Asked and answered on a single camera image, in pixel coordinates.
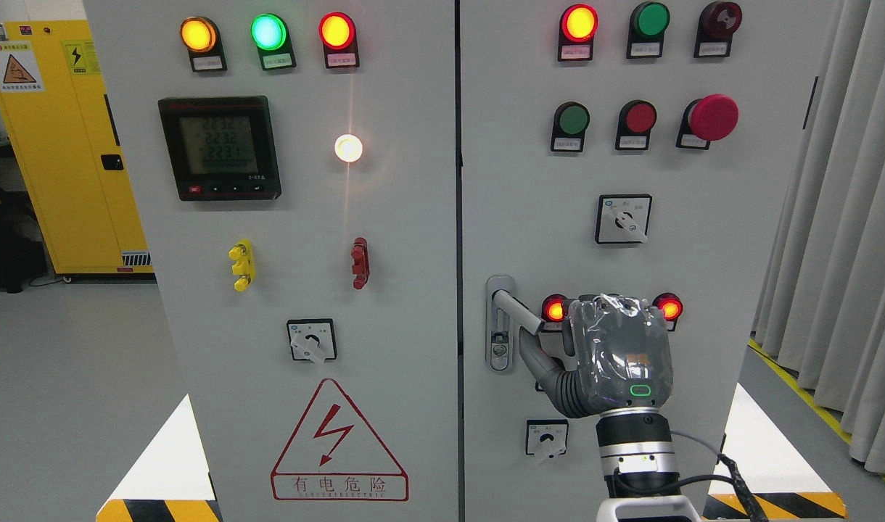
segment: vent grille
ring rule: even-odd
[[[124,267],[151,267],[152,256],[148,250],[125,250],[120,253]]]

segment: green indicator light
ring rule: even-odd
[[[652,389],[648,384],[633,384],[629,387],[629,394],[633,397],[648,397],[651,396]]]
[[[568,109],[562,110],[562,114],[559,116],[559,127],[562,132],[569,135],[581,133],[588,128],[588,123],[590,123],[588,111],[580,105],[572,105]]]
[[[668,28],[670,20],[668,7],[658,2],[647,2],[635,17],[635,31],[643,38],[655,38]]]
[[[259,14],[252,21],[252,39],[264,51],[279,49],[284,45],[284,40],[287,40],[287,27],[274,14]]]

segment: lightning bolt symbol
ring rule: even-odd
[[[326,418],[324,418],[324,422],[320,423],[320,427],[317,428],[317,433],[313,434],[314,439],[320,439],[321,436],[333,435],[333,433],[342,433],[337,439],[336,444],[333,445],[333,448],[326,453],[326,455],[320,456],[320,466],[324,465],[324,463],[330,462],[333,460],[330,455],[333,454],[333,450],[335,450],[343,439],[346,439],[346,436],[349,435],[349,432],[353,430],[354,424],[350,424],[350,426],[343,426],[341,428],[331,429],[329,431],[324,431],[326,429],[327,424],[336,417],[336,414],[339,413],[339,404],[334,404],[329,409],[329,413],[326,414]]]

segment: digital power meter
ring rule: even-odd
[[[265,96],[167,98],[158,112],[181,201],[281,195]]]

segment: electrical hazard sticker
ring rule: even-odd
[[[279,501],[410,497],[407,473],[339,383],[324,379],[271,470]]]
[[[0,42],[0,92],[44,92],[36,54],[29,42]]]
[[[101,63],[94,51],[94,40],[62,40],[68,72],[72,74],[100,74]]]

